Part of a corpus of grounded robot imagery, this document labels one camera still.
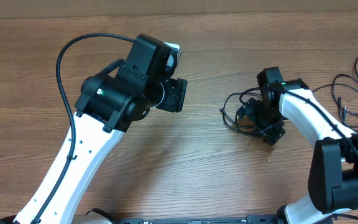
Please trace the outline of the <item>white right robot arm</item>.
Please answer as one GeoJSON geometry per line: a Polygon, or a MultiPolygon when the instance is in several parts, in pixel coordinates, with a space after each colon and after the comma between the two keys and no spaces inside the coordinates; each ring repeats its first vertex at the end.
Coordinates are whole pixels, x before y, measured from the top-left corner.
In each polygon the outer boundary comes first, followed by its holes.
{"type": "Polygon", "coordinates": [[[337,121],[302,79],[285,81],[278,67],[257,75],[261,99],[250,98],[237,117],[248,117],[254,135],[274,145],[290,120],[313,148],[308,193],[266,217],[267,223],[332,223],[358,209],[358,134],[337,121]]]}

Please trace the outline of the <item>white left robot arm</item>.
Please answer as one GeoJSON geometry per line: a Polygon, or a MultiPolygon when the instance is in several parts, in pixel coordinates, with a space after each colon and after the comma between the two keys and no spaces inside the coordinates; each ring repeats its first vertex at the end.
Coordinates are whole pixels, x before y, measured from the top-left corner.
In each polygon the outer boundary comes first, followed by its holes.
{"type": "Polygon", "coordinates": [[[112,223],[98,208],[76,209],[96,171],[134,121],[151,108],[182,110],[187,82],[173,78],[181,56],[177,44],[146,34],[131,41],[118,59],[84,80],[73,106],[65,105],[70,127],[55,160],[27,205],[1,223],[112,223]]]}

